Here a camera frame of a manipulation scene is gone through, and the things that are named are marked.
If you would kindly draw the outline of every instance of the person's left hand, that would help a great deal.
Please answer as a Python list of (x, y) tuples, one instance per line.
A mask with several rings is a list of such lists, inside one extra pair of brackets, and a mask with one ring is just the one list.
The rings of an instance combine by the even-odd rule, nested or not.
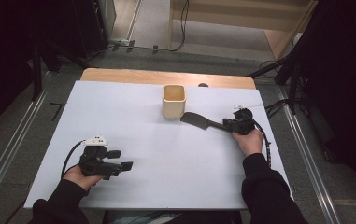
[(81, 168), (78, 165), (70, 168), (66, 174), (64, 174), (64, 179), (72, 181), (86, 191), (88, 191), (91, 186), (94, 186), (96, 183), (98, 183), (98, 181), (102, 178), (104, 177), (101, 175), (84, 176), (81, 172)]

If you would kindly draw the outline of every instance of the wooden table edge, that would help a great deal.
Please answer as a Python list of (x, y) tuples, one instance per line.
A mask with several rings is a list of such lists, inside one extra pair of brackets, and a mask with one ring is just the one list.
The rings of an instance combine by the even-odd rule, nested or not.
[(80, 80), (183, 86), (198, 86), (206, 83), (209, 87), (256, 90), (251, 77), (132, 69), (87, 68), (83, 71)]

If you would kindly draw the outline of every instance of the black spatula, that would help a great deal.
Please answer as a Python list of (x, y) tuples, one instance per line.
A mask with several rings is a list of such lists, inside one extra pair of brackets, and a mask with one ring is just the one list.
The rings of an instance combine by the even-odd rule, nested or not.
[(232, 131), (228, 127), (226, 127), (222, 124), (219, 124), (215, 121), (204, 118), (203, 116), (201, 116), (199, 114), (195, 114), (193, 112), (184, 113), (183, 117), (181, 117), (180, 121), (189, 123), (191, 125), (194, 125), (198, 128), (204, 129), (204, 130), (206, 130), (207, 127), (211, 126), (211, 127), (226, 131), (228, 133), (230, 133)]

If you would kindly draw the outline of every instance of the beige cup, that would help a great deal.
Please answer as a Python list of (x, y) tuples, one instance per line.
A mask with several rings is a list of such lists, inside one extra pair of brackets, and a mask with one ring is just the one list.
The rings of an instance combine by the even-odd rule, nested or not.
[(180, 119), (186, 105), (186, 91), (181, 85), (166, 85), (163, 88), (163, 116)]

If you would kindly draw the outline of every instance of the black sleeve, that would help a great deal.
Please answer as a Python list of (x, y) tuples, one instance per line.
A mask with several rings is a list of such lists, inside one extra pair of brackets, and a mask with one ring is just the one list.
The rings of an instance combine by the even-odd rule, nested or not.
[(243, 161), (246, 179), (242, 197), (251, 213), (251, 224), (307, 223), (290, 197), (290, 190), (279, 172), (271, 170), (263, 154), (256, 153)]
[(48, 201), (39, 199), (34, 203), (33, 219), (29, 224), (89, 223), (78, 207), (87, 194), (79, 185), (62, 179)]

